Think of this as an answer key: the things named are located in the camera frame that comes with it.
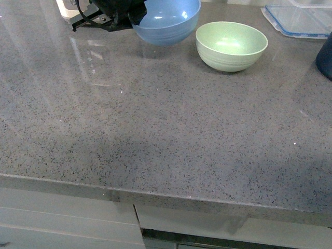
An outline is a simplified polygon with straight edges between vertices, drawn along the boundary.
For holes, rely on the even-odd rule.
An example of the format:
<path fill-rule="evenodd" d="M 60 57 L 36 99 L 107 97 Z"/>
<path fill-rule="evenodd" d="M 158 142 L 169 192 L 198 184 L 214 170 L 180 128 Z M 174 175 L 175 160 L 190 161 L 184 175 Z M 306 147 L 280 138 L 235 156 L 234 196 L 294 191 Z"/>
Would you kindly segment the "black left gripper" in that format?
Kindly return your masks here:
<path fill-rule="evenodd" d="M 139 25 L 147 14 L 143 0 L 137 1 L 90 1 L 83 11 L 80 1 L 75 1 L 79 14 L 71 18 L 71 27 L 75 32 L 86 24 L 108 32 L 121 31 Z"/>

